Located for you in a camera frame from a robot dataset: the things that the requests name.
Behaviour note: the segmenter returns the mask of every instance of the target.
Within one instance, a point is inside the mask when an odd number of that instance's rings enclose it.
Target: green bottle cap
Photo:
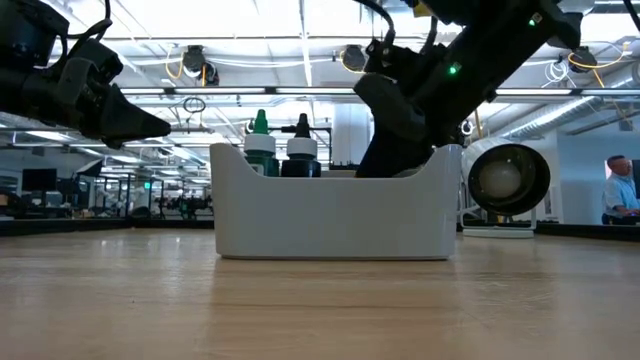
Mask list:
[[[260,109],[258,110],[258,115],[256,116],[256,120],[253,122],[253,133],[254,134],[269,134],[269,123],[267,122],[267,113]]]

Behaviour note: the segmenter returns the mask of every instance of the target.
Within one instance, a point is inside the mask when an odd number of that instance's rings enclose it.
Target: desk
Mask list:
[[[637,359],[640,246],[464,239],[448,262],[220,260],[211,230],[0,238],[23,359]]]

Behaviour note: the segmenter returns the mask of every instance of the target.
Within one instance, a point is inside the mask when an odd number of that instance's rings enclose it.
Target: dropper bottle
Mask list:
[[[275,158],[276,139],[269,135],[269,122],[263,109],[258,110],[253,132],[244,138],[244,153],[245,159],[258,174],[269,177],[280,175],[280,163]]]
[[[296,135],[287,141],[289,160],[282,162],[282,177],[320,177],[322,168],[316,161],[318,143],[311,138],[307,114],[302,113],[296,125]]]

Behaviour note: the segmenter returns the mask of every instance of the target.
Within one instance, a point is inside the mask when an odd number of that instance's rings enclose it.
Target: monitor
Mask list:
[[[56,169],[23,169],[23,191],[56,191],[58,171]]]

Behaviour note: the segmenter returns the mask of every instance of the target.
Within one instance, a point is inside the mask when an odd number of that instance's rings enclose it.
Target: person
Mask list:
[[[635,225],[634,216],[640,216],[640,201],[636,198],[636,184],[633,180],[631,161],[622,155],[607,159],[611,176],[604,185],[605,225]]]

